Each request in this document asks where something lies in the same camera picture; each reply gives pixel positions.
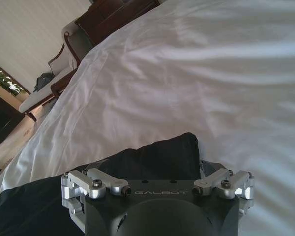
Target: window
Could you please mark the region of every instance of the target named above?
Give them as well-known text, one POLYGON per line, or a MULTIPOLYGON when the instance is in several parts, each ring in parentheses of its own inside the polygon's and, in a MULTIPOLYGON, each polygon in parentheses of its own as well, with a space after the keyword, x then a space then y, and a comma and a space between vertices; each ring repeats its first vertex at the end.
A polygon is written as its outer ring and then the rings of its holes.
POLYGON ((21 92, 29 93, 2 68, 0 68, 0 86, 13 96, 18 95, 21 92))

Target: silver metal clamp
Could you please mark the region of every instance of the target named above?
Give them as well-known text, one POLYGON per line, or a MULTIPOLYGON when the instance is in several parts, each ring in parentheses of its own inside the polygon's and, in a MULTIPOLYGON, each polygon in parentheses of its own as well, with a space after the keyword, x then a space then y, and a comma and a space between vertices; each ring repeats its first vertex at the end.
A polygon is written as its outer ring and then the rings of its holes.
POLYGON ((89 169, 87 175, 77 170, 64 173, 61 177, 62 205, 69 209, 72 221, 85 233, 85 215, 76 197, 88 195, 92 199, 103 198, 106 188, 116 196, 128 196, 131 188, 127 181, 114 178, 96 168, 89 169))
POLYGON ((218 195, 224 199, 239 197, 239 214, 244 216, 254 203, 255 179, 250 172, 219 169, 211 175, 194 181, 192 192, 197 196, 208 196, 213 188, 217 188, 218 195))

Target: mattress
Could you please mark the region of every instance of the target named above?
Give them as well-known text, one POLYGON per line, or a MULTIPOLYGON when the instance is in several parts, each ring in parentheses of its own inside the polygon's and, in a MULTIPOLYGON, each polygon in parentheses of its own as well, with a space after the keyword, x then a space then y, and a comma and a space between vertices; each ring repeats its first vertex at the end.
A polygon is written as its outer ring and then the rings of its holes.
POLYGON ((295 1, 169 0, 122 27, 83 59, 0 192, 185 132, 203 159, 255 176, 239 235, 295 236, 295 1))

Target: wall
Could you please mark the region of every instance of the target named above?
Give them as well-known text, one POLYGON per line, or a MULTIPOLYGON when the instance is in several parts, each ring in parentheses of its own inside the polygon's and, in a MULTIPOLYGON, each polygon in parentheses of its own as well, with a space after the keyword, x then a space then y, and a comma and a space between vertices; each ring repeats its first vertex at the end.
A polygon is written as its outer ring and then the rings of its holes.
POLYGON ((0 67, 32 92, 62 46, 62 28, 89 6, 89 0, 0 0, 0 67))
POLYGON ((18 99, 16 99, 13 95, 11 95, 9 92, 7 92, 5 89, 3 89, 1 86, 0 97, 8 104, 10 104, 12 107, 14 107, 16 110, 19 110, 21 102, 18 99))

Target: bolt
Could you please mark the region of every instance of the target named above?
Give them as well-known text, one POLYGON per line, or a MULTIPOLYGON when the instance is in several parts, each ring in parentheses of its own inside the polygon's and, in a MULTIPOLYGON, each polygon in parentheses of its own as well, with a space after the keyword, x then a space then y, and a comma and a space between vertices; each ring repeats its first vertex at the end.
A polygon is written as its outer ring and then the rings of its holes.
POLYGON ((192 194, 195 196, 201 196, 203 193, 202 188, 198 187, 198 186, 194 186, 192 189, 192 194))
POLYGON ((125 187, 122 188, 122 190, 121 190, 121 195, 122 195, 123 197, 127 197, 127 196, 129 196, 130 194, 131 194, 131 188, 130 188, 129 186, 125 186, 125 187))
POLYGON ((221 182, 221 185, 223 188, 230 188, 231 187, 231 183, 228 180, 223 180, 221 182))
POLYGON ((93 181, 93 186, 95 188, 100 188, 102 186, 102 181, 100 179, 96 179, 93 181))

